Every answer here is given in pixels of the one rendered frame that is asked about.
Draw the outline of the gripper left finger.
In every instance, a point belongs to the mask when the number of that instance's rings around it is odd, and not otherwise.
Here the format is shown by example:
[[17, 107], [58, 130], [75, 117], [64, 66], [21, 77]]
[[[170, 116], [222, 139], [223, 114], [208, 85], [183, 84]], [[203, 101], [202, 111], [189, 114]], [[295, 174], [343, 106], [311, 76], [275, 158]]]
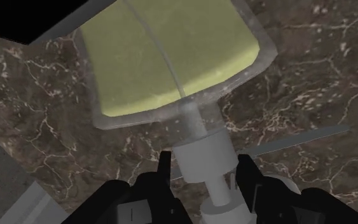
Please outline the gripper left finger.
[[101, 185], [62, 224], [193, 224], [170, 189], [171, 152], [133, 185], [114, 179]]

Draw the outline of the clear yellow liquid pump bottle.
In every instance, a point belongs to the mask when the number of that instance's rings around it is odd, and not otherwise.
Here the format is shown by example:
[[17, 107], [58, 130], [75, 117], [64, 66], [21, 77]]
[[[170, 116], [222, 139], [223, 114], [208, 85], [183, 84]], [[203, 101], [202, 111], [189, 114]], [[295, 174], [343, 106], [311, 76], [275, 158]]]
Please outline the clear yellow liquid pump bottle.
[[256, 224], [217, 105], [277, 56], [245, 0], [116, 0], [79, 31], [93, 124], [164, 125], [170, 181], [207, 187], [200, 224]]

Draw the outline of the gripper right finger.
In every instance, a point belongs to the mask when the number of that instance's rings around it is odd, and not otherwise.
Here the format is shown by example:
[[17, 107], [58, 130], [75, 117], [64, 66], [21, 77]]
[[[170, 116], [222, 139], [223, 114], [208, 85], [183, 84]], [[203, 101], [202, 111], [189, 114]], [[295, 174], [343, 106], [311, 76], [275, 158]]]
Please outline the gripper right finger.
[[236, 182], [256, 224], [358, 224], [358, 212], [320, 188], [293, 192], [265, 176], [247, 154], [238, 155]]

